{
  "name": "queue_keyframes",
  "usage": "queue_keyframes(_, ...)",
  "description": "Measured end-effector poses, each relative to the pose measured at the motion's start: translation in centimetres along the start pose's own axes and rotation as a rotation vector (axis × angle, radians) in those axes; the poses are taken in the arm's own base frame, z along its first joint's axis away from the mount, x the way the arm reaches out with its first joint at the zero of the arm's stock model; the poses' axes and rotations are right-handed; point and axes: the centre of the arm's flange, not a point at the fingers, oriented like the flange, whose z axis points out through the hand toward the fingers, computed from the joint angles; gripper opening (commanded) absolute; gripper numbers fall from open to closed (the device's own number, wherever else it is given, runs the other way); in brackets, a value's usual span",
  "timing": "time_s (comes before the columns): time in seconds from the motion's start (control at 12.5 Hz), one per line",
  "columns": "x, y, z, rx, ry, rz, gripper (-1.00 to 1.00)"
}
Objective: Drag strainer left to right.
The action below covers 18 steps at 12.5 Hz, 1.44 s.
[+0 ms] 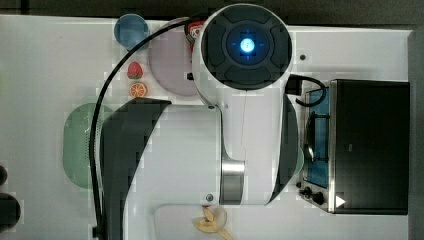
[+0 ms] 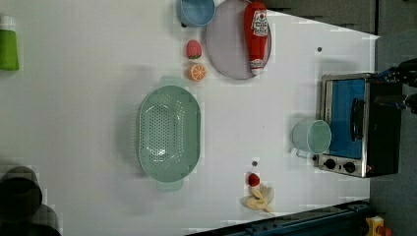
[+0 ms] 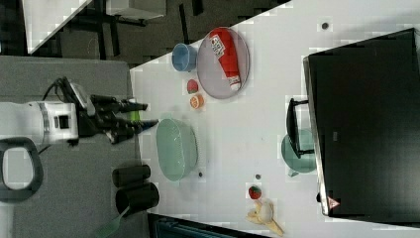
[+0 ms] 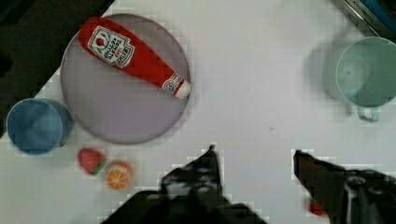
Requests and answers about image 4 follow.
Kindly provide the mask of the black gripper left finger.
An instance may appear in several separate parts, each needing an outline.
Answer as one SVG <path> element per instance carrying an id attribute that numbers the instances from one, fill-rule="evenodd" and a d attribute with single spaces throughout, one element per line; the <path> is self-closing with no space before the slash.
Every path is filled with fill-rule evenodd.
<path id="1" fill-rule="evenodd" d="M 221 195 L 223 187 L 215 147 L 215 144 L 210 145 L 202 156 L 165 175 L 161 180 L 161 194 L 172 203 L 194 202 L 201 188 Z"/>

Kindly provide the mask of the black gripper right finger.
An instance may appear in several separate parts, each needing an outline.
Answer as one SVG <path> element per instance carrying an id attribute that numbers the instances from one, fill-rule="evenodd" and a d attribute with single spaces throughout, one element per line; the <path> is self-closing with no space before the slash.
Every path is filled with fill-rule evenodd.
<path id="1" fill-rule="evenodd" d="M 293 172 L 331 224 L 396 224 L 395 178 L 346 169 L 298 150 Z"/>

